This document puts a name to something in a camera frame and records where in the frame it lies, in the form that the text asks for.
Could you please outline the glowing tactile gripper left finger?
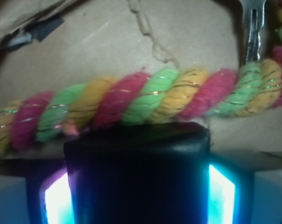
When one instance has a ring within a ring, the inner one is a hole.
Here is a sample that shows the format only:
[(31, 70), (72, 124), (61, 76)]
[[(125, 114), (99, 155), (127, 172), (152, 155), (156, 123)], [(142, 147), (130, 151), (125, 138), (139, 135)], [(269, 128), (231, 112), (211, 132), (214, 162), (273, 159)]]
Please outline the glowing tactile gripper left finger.
[(0, 224), (73, 224), (68, 175), (63, 168), (41, 180), (0, 175)]

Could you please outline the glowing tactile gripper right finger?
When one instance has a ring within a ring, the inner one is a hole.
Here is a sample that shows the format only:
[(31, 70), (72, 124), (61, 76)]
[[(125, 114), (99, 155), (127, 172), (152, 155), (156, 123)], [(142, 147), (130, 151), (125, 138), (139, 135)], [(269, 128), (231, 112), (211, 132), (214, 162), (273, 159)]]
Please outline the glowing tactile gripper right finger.
[(282, 224), (282, 168), (209, 165), (209, 224)]

